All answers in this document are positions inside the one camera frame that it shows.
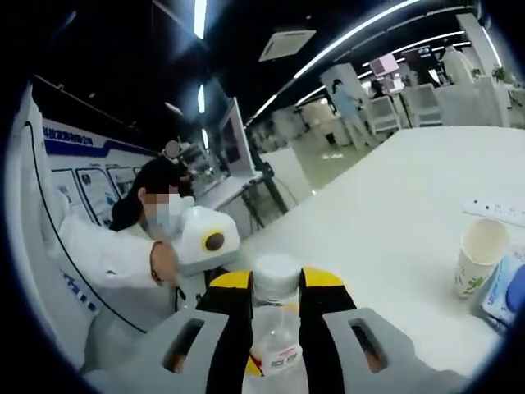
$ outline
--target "air vent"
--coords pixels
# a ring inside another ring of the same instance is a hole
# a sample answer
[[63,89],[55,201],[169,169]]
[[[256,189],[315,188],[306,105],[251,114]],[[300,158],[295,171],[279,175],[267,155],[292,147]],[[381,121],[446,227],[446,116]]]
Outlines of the air vent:
[[264,50],[260,62],[295,55],[315,34],[315,30],[280,31],[275,33]]

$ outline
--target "bottle label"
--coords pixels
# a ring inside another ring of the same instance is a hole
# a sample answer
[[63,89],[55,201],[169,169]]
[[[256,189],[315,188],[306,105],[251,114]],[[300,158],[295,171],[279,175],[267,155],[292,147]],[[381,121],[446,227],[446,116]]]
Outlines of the bottle label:
[[262,371],[265,375],[274,375],[288,369],[301,360],[303,348],[299,343],[284,350],[266,353],[262,357]]

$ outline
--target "paper cup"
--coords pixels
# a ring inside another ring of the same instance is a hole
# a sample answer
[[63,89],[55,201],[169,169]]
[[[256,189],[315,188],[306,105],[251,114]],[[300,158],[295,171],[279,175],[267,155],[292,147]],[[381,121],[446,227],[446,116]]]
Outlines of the paper cup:
[[463,234],[458,267],[455,274],[455,292],[462,298],[479,289],[494,272],[509,247],[509,233],[503,224],[481,219]]

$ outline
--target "face mask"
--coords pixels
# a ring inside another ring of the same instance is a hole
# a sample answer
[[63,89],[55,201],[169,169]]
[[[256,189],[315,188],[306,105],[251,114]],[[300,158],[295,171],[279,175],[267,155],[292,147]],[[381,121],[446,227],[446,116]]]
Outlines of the face mask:
[[148,223],[160,227],[165,235],[171,237],[177,231],[183,209],[184,203],[180,195],[170,194],[167,204],[157,204],[157,214],[148,218]]

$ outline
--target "plastic water bottle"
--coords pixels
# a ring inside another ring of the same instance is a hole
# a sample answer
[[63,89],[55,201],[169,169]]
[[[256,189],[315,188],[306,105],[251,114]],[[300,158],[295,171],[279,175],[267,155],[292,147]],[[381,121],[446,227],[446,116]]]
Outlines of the plastic water bottle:
[[251,353],[265,392],[308,393],[299,344],[300,273],[301,265],[287,255],[267,255],[255,264]]

